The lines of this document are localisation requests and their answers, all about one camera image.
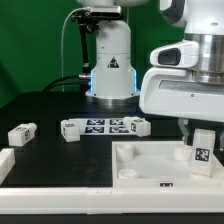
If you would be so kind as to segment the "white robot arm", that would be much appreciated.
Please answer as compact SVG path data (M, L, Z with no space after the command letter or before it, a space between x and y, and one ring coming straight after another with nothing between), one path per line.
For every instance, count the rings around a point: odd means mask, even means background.
M159 0L159 12L184 29L184 39L152 51L152 68L139 91L130 64L130 28L118 19L123 6L149 0L77 0L87 27L97 28L97 63L87 96L123 102L140 96L150 115L224 123L224 0Z

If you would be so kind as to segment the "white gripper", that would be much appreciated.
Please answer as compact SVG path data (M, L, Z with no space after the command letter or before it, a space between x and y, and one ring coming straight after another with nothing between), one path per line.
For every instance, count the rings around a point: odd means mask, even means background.
M193 80L192 67L199 59L199 44L181 42L159 47L150 54L153 65L144 75L139 106L145 114L178 117L187 144L188 119L224 122L224 88ZM218 130L224 151L224 129Z

